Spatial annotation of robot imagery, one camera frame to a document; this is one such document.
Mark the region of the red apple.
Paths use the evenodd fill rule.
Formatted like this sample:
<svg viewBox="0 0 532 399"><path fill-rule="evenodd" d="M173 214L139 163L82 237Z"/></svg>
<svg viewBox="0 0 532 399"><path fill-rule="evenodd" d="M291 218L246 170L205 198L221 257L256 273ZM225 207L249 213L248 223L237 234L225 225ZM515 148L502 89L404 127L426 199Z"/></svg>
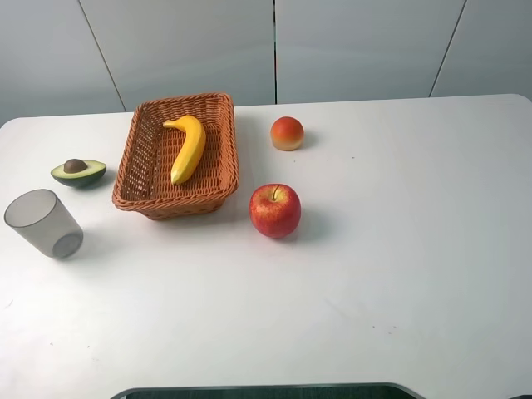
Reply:
<svg viewBox="0 0 532 399"><path fill-rule="evenodd" d="M252 225L271 239L283 239L293 233L301 214L300 199L288 185L262 185L253 192L249 201Z"/></svg>

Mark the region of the grey translucent plastic cup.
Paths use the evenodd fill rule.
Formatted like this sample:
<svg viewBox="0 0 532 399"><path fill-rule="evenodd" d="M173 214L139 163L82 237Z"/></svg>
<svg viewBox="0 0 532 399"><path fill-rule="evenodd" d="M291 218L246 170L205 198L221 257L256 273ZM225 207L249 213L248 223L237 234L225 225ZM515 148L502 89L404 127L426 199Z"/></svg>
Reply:
<svg viewBox="0 0 532 399"><path fill-rule="evenodd" d="M4 222L43 255L64 259L82 245L84 233L57 195L48 189L18 196L5 210Z"/></svg>

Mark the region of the orange round bread bun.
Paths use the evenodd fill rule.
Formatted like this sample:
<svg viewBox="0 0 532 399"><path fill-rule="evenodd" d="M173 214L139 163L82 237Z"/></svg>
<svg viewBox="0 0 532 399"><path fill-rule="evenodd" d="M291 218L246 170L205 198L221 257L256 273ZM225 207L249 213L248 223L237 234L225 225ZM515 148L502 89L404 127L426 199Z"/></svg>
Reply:
<svg viewBox="0 0 532 399"><path fill-rule="evenodd" d="M291 116L283 116L273 123L270 136L276 149L292 151L302 145L304 128L297 119Z"/></svg>

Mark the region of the yellow banana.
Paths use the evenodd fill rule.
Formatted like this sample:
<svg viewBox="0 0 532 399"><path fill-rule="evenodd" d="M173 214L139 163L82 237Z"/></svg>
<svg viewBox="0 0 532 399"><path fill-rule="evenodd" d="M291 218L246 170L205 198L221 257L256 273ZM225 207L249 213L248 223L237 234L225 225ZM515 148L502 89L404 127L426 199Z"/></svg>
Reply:
<svg viewBox="0 0 532 399"><path fill-rule="evenodd" d="M173 128L185 133L185 141L170 170L172 185L186 182L195 172L206 145L206 133L202 123L194 116L186 115L175 121L165 121L164 128Z"/></svg>

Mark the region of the orange wicker basket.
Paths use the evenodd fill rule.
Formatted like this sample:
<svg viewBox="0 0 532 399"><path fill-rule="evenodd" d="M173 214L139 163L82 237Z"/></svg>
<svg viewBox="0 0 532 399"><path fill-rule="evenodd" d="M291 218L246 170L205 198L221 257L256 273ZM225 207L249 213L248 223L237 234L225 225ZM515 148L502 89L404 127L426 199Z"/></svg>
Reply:
<svg viewBox="0 0 532 399"><path fill-rule="evenodd" d="M136 108L112 193L117 209L152 220L206 214L238 187L230 95L172 97Z"/></svg>

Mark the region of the halved avocado with pit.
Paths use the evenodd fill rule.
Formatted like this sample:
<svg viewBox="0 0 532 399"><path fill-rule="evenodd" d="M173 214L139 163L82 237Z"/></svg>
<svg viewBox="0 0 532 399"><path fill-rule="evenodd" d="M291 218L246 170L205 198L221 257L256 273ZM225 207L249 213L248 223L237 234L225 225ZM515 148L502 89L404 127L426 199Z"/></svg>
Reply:
<svg viewBox="0 0 532 399"><path fill-rule="evenodd" d="M73 188L92 185L105 173L106 164L97 160L70 159L51 170L54 180Z"/></svg>

